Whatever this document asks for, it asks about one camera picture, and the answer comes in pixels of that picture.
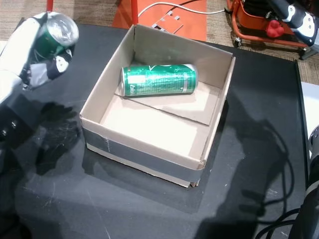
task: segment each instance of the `green can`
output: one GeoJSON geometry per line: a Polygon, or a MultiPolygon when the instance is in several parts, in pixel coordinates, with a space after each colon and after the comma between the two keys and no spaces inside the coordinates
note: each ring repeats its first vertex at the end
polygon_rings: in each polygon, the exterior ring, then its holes
{"type": "Polygon", "coordinates": [[[191,64],[122,68],[122,96],[190,94],[197,86],[191,64]]]}
{"type": "Polygon", "coordinates": [[[52,59],[79,39],[79,29],[68,16],[49,12],[47,23],[40,29],[34,46],[32,62],[52,59]]]}

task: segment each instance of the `white cable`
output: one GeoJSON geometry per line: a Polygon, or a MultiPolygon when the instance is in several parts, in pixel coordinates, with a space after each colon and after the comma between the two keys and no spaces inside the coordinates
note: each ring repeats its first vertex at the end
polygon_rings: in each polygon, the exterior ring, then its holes
{"type": "Polygon", "coordinates": [[[145,7],[138,15],[138,17],[140,17],[146,10],[148,10],[149,8],[151,8],[152,6],[155,6],[155,5],[170,5],[170,6],[176,6],[176,7],[179,7],[179,8],[182,8],[186,11],[191,11],[191,12],[194,12],[194,13],[199,13],[199,14],[206,14],[206,15],[210,15],[210,14],[216,14],[216,13],[220,13],[220,12],[223,12],[225,10],[220,10],[220,11],[212,11],[212,12],[203,12],[203,11],[196,11],[196,10],[193,10],[193,9],[189,9],[189,8],[186,8],[184,6],[181,6],[181,5],[178,5],[178,4],[174,4],[174,3],[171,3],[171,2],[164,2],[164,1],[158,1],[158,2],[155,2],[147,7],[145,7]]]}

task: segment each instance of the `black table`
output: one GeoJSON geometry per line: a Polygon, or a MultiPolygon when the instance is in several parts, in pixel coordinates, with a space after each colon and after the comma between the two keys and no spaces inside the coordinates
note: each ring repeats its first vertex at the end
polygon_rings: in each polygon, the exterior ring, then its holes
{"type": "MultiPolygon", "coordinates": [[[[4,157],[0,202],[32,238],[246,239],[301,205],[305,144],[294,62],[211,44],[237,60],[203,177],[185,189],[86,149],[78,113],[127,31],[79,30],[69,70],[22,93],[41,122],[4,157]]],[[[288,233],[280,228],[274,238],[288,233]]]]}

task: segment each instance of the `cardboard box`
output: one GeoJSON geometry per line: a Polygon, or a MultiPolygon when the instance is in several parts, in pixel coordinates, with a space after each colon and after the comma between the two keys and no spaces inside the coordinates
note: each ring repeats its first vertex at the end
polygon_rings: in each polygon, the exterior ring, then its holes
{"type": "Polygon", "coordinates": [[[142,25],[132,26],[86,101],[80,118],[87,147],[184,187],[198,185],[229,88],[235,58],[217,48],[142,25]],[[193,64],[191,95],[125,99],[121,68],[193,64]]]}

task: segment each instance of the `carpet floor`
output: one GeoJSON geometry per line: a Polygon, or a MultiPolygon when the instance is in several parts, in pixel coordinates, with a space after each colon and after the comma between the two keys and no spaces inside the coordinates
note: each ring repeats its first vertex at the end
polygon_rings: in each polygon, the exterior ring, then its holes
{"type": "MultiPolygon", "coordinates": [[[[78,23],[111,26],[120,0],[55,0],[54,11],[64,13],[78,23]]],[[[46,0],[0,0],[0,40],[7,40],[22,17],[45,10],[46,0]]],[[[207,11],[224,9],[226,0],[207,0],[207,11]]],[[[233,46],[235,35],[230,15],[220,13],[207,17],[207,41],[233,46]]],[[[295,48],[275,44],[243,41],[242,49],[287,60],[298,59],[295,48]]],[[[301,79],[319,85],[319,54],[298,60],[301,79]]]]}

